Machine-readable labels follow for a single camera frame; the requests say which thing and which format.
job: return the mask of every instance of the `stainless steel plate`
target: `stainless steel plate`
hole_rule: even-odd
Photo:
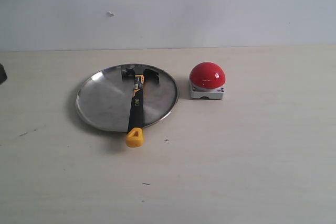
[[[134,78],[122,79],[121,68],[146,66],[159,73],[159,84],[150,79],[144,85],[144,126],[164,119],[176,104],[179,91],[165,71],[143,64],[119,65],[90,77],[79,90],[76,110],[89,125],[103,131],[127,132]]]

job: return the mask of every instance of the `claw hammer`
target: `claw hammer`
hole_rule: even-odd
[[[123,78],[133,77],[134,88],[131,101],[130,118],[126,136],[128,147],[140,147],[143,144],[143,87],[145,80],[152,79],[159,82],[159,73],[146,66],[135,66],[134,68],[121,69]]]

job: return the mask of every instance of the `yellow handle grip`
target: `yellow handle grip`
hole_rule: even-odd
[[[133,128],[127,134],[126,145],[128,147],[140,147],[143,144],[143,133],[141,128]]]

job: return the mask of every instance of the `red dome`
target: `red dome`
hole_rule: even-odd
[[[216,89],[225,83],[225,75],[220,66],[211,62],[203,62],[193,68],[190,80],[198,87]]]

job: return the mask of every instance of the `table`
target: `table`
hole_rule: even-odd
[[[3,52],[1,223],[335,223],[336,45]],[[223,100],[190,100],[203,61]],[[75,96],[91,74],[157,66],[180,98],[144,130],[85,125]]]

